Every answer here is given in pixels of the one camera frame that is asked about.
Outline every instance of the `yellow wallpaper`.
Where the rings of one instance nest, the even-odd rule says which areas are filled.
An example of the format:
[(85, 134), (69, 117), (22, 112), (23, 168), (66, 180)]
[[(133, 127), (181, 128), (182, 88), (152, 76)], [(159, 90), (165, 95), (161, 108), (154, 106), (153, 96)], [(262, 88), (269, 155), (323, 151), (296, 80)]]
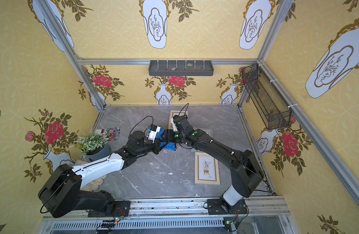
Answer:
[[(139, 12), (139, 0), (82, 0), (82, 10), (86, 13), (81, 13), (85, 17), (80, 17), (77, 22), (75, 15), (79, 8), (74, 9), (77, 13), (72, 13), (72, 9), (66, 6), (64, 19), (79, 57), (202, 59), (257, 58), (274, 17), (267, 20), (255, 46), (242, 49), (239, 39), (248, 0), (192, 0), (193, 7), (186, 8), (198, 11), (191, 10), (189, 17), (184, 17), (181, 22), (178, 13), (181, 10), (178, 7), (173, 9), (172, 4), (185, 1), (169, 2), (171, 13), (163, 49), (152, 47), (148, 41), (144, 18)], [(275, 5), (275, 0), (258, 2)]]
[[(284, 22), (266, 64), (359, 179), (359, 69), (351, 70), (318, 98), (309, 96), (306, 89), (330, 40), (359, 18), (359, 1), (344, 2), (297, 0), (296, 19)], [(348, 40), (359, 53), (352, 38)]]
[[(177, 82), (174, 81), (174, 85), (170, 84), (172, 81), (167, 81), (167, 88), (179, 89), (177, 92), (172, 92), (169, 89), (172, 93), (171, 104), (184, 105), (187, 102), (190, 104), (218, 104), (221, 101), (220, 96), (222, 96), (223, 91), (230, 88), (233, 79), (234, 83), (238, 84), (234, 88), (235, 94), (238, 96), (234, 98), (234, 103), (236, 103), (243, 89), (239, 78), (239, 68), (246, 66), (248, 65), (214, 65), (213, 76), (176, 77)], [(149, 76), (147, 65), (92, 65), (86, 66), (86, 69), (91, 81), (103, 94), (109, 105), (157, 104), (155, 91), (159, 87), (160, 80)]]
[[(34, 233), (43, 216), (37, 194), (50, 176), (50, 161), (43, 159), (43, 150), (32, 150), (38, 143), (34, 134), (40, 136), (41, 131), (24, 117), (39, 122), (46, 109), (48, 114), (52, 112), (51, 118), (61, 118), (62, 127), (43, 134), (47, 142), (53, 142), (66, 127), (64, 134), (69, 139), (67, 131), (83, 134), (93, 126), (97, 112), (79, 98), (78, 79), (65, 54), (34, 19), (27, 1), (0, 0), (0, 225), (7, 223), (1, 234)], [(65, 150), (78, 158), (75, 148), (65, 146)], [(37, 151), (41, 153), (30, 167), (30, 159), (24, 157)], [(30, 181), (30, 172), (35, 183)]]
[[(243, 111), (255, 139), (258, 139), (265, 125), (256, 107), (253, 103), (251, 105), (245, 104)], [(292, 122), (294, 123), (291, 125), (291, 129), (300, 129), (299, 123), (293, 118)], [(287, 139), (288, 137), (284, 139), (284, 146), (289, 145), (286, 143)], [(308, 144), (307, 147), (308, 150), (298, 150), (302, 152), (299, 158), (302, 158), (305, 162), (305, 167), (302, 166), (303, 172), (301, 175), (298, 175), (297, 167), (292, 164), (297, 155), (288, 157), (291, 162), (288, 162), (288, 160), (283, 161), (284, 167), (281, 171), (276, 170), (271, 163), (273, 162), (274, 164), (276, 160), (276, 156), (273, 154), (275, 147), (273, 147), (272, 152), (267, 152), (262, 157), (276, 192), (285, 198), (299, 233), (323, 233), (324, 230), (321, 227), (328, 229), (327, 233), (331, 231), (331, 228), (337, 230), (339, 234), (359, 233), (359, 206), (316, 146)], [(338, 222), (328, 223), (328, 227), (324, 227), (324, 222), (321, 222), (317, 217), (322, 218), (322, 215), (327, 220), (329, 220), (329, 216), (332, 216), (333, 221)]]

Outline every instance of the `cable tie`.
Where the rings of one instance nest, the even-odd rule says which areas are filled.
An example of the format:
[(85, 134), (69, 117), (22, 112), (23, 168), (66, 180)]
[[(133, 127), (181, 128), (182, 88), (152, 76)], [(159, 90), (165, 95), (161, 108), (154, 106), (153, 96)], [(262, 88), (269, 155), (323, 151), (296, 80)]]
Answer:
[(295, 105), (298, 105), (298, 104), (288, 105), (287, 108), (290, 108), (290, 107), (295, 106)]

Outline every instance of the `wall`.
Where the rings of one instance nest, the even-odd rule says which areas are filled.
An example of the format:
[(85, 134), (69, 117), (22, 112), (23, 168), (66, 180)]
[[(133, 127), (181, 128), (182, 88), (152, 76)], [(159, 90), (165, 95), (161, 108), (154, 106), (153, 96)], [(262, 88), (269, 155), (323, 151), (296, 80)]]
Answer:
[[(276, 134), (275, 130), (266, 131), (252, 102), (243, 106), (243, 112), (274, 188), (285, 198), (298, 232), (311, 234), (334, 229), (339, 234), (359, 233), (359, 206), (295, 117), (291, 118), (290, 127), (278, 129)], [(331, 223), (324, 226), (318, 216)]]
[[(59, 3), (59, 8), (64, 11), (75, 50), (82, 58), (257, 58), (273, 21), (274, 15), (268, 19), (270, 9), (273, 6), (273, 13), (277, 9), (275, 0), (164, 0), (169, 3), (170, 11), (167, 32), (155, 41), (149, 39), (150, 33), (146, 32), (140, 11), (148, 11), (143, 15), (149, 19), (151, 12), (145, 6), (149, 9), (154, 6), (159, 10), (162, 7), (160, 15), (165, 21), (167, 10), (163, 1), (142, 1), (145, 2), (143, 8), (140, 7), (140, 0), (77, 2), (84, 6), (74, 6), (72, 10), (73, 7)], [(258, 38), (255, 36), (259, 31), (261, 34), (255, 46), (242, 49), (240, 35), (247, 6), (251, 7), (245, 16), (247, 20), (256, 9), (261, 8), (264, 12), (262, 19), (267, 21), (261, 32), (254, 29), (254, 39), (248, 39), (253, 42)], [(262, 22), (257, 21), (256, 25), (260, 26)]]
[[(296, 0), (286, 19), (265, 62), (359, 179), (359, 1)], [(295, 117), (268, 133), (244, 112), (299, 233), (359, 233), (359, 207)]]
[[(359, 1), (349, 2), (297, 0), (296, 19), (284, 22), (266, 64), (359, 180)], [(352, 57), (330, 66), (331, 54), (348, 56), (347, 45)], [(325, 65), (318, 66), (324, 54)], [(317, 75), (329, 84), (314, 84)]]
[(168, 102), (173, 105), (217, 104), (235, 83), (232, 94), (236, 103), (243, 89), (239, 68), (248, 65), (215, 65), (213, 76), (151, 77), (147, 65), (85, 66), (91, 81), (110, 105), (154, 105), (160, 82), (167, 84)]
[[(36, 231), (43, 217), (37, 194), (53, 166), (45, 153), (51, 147), (47, 158), (53, 162), (69, 155), (76, 160), (71, 141), (88, 133), (97, 116), (79, 97), (74, 68), (34, 17), (26, 1), (0, 0), (0, 225), (7, 224), (2, 234)], [(55, 140), (55, 146), (47, 145)]]

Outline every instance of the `gray flower pot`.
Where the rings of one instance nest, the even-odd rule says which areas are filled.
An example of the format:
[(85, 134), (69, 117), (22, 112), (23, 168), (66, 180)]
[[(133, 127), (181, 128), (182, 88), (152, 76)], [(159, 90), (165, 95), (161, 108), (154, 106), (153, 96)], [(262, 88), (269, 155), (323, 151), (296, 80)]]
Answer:
[(111, 154), (111, 148), (108, 145), (108, 142), (105, 144), (102, 150), (97, 152), (96, 154), (88, 155), (86, 154), (85, 160), (87, 162), (93, 162), (99, 160), (101, 158), (105, 158)]

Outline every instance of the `vent grille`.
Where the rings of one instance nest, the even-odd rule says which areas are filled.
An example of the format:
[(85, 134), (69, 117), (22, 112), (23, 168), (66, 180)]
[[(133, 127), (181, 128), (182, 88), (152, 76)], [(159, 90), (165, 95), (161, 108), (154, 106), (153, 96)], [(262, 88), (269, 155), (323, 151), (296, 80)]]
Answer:
[[(184, 227), (223, 227), (223, 217), (207, 218), (164, 218), (164, 219), (124, 219), (116, 224), (118, 229), (148, 229), (148, 228), (184, 228)], [(102, 220), (86, 221), (55, 221), (52, 230), (96, 230)]]

